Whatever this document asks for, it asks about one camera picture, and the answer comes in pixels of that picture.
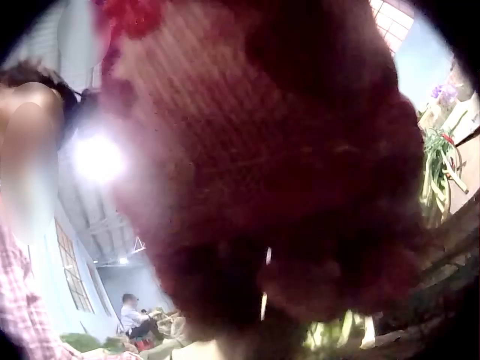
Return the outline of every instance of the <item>stool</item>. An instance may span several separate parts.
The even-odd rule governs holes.
[[[147,337],[136,337],[132,340],[138,351],[144,351],[154,347],[153,341]]]

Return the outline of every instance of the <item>blue wall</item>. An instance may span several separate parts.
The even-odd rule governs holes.
[[[119,317],[121,297],[125,293],[138,297],[138,310],[157,306],[166,312],[174,309],[170,298],[162,292],[152,266],[146,261],[140,266],[101,267],[98,273]]]
[[[106,292],[102,289],[102,296],[111,316],[106,314],[87,267],[87,264],[93,265],[92,259],[77,238],[60,203],[57,203],[55,218],[73,242],[80,277],[94,313],[77,310],[73,302],[63,272],[54,221],[48,227],[43,241],[30,245],[30,258],[37,290],[43,298],[52,326],[59,334],[84,333],[85,328],[90,335],[104,341],[107,336],[115,335],[118,319]]]
[[[452,53],[428,20],[416,12],[413,25],[394,60],[400,91],[417,110],[423,110],[432,89],[446,81]]]

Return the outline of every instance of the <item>ceiling light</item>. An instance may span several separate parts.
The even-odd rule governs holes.
[[[79,173],[90,181],[101,184],[113,180],[124,168],[119,149],[102,135],[79,139],[73,156]]]

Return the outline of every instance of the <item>plaid shirt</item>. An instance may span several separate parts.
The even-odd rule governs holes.
[[[10,229],[0,221],[0,329],[23,347],[30,360],[137,360],[130,352],[84,357],[53,331],[32,268]]]

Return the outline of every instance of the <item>window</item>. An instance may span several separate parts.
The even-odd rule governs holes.
[[[78,310],[93,312],[92,304],[90,304],[84,284],[78,273],[78,265],[73,251],[72,240],[63,232],[63,229],[56,221],[55,225],[57,226],[57,238],[63,263],[63,272],[65,273],[73,302],[75,302]]]
[[[102,287],[100,286],[100,282],[98,281],[96,270],[90,264],[87,264],[87,266],[88,266],[88,271],[90,272],[90,276],[92,277],[92,281],[95,286],[96,293],[98,294],[98,297],[100,298],[100,302],[102,303],[103,309],[105,310],[105,314],[107,314],[107,316],[112,316],[112,313],[110,312],[110,309],[108,308],[107,303],[105,302],[105,297],[103,296]]]
[[[370,6],[378,31],[393,56],[412,27],[413,11],[398,0],[370,0]]]

